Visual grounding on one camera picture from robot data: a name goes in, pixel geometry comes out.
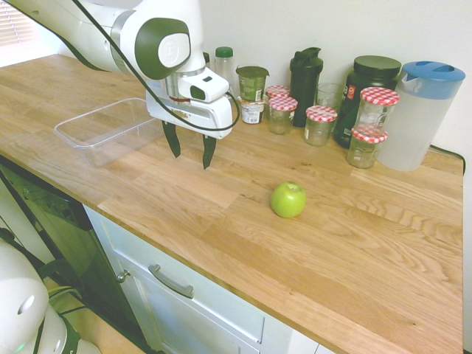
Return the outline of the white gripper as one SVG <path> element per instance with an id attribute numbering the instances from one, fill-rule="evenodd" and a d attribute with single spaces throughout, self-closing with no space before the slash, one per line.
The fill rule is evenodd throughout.
<path id="1" fill-rule="evenodd" d="M 146 93 L 147 110 L 152 117 L 160 119 L 167 143 L 178 158 L 181 146 L 176 133 L 176 125 L 203 135 L 204 153 L 202 165 L 207 169 L 215 152 L 217 139 L 223 139 L 232 132 L 233 112 L 228 97 L 218 98 L 212 103 L 190 100 L 187 103 L 172 101 L 167 95 L 157 96 L 165 109 L 149 92 Z"/>

